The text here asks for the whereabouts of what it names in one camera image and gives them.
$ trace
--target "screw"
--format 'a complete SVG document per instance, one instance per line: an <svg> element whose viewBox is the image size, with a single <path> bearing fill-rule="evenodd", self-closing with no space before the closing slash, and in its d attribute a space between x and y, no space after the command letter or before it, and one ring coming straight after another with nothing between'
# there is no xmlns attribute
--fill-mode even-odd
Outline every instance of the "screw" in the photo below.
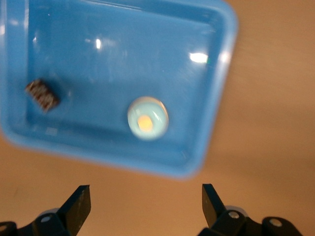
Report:
<svg viewBox="0 0 315 236"><path fill-rule="evenodd" d="M41 222L41 223L44 223L44 222L49 221L50 219L51 219L51 216L45 216L45 217L43 217L43 218L40 220L40 222Z"/></svg>
<svg viewBox="0 0 315 236"><path fill-rule="evenodd" d="M1 225L1 226L0 226L0 232L5 231L5 230L6 230L6 228L7 228L7 226L6 226L6 225Z"/></svg>
<svg viewBox="0 0 315 236"><path fill-rule="evenodd" d="M276 226L276 227L282 226L281 221L278 219L275 219L275 218L270 219L269 222L270 222L270 224L272 224L273 226Z"/></svg>
<svg viewBox="0 0 315 236"><path fill-rule="evenodd" d="M229 214L229 216L231 216L233 219L238 219L238 218L240 218L240 215L239 215L237 212L235 212L235 211L230 211L228 214Z"/></svg>

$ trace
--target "blue plastic tray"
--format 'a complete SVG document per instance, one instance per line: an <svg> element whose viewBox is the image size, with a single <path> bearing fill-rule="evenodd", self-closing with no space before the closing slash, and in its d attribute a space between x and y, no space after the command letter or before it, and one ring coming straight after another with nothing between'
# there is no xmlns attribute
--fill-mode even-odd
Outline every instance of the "blue plastic tray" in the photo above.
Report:
<svg viewBox="0 0 315 236"><path fill-rule="evenodd" d="M183 177L203 163L237 34L220 0L1 0L1 124L23 146ZM48 113L24 92L44 78ZM129 105L165 105L168 130L136 138Z"/></svg>

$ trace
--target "table surface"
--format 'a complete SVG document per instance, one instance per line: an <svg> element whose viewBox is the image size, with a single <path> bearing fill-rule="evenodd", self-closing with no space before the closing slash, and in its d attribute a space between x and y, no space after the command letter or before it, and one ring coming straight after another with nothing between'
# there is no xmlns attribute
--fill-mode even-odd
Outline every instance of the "table surface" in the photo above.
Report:
<svg viewBox="0 0 315 236"><path fill-rule="evenodd" d="M206 161L171 179L27 150L0 137L0 221L21 227L91 185L89 235L193 236L201 184L257 221L279 216L315 235L315 1L228 1L237 39Z"/></svg>

